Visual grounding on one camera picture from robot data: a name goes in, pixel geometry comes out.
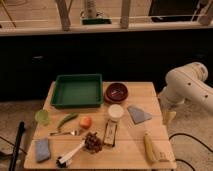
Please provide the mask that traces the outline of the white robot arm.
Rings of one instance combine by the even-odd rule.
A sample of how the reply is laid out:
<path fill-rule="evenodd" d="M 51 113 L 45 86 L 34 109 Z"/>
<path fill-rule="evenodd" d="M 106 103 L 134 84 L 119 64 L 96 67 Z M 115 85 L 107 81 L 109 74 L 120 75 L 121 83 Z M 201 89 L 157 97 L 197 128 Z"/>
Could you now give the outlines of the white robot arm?
<path fill-rule="evenodd" d="M 170 70 L 166 76 L 166 86 L 158 94 L 163 124 L 168 125 L 176 116 L 174 108 L 190 100 L 213 114 L 213 88 L 205 84 L 208 78 L 206 66 L 192 62 Z"/>

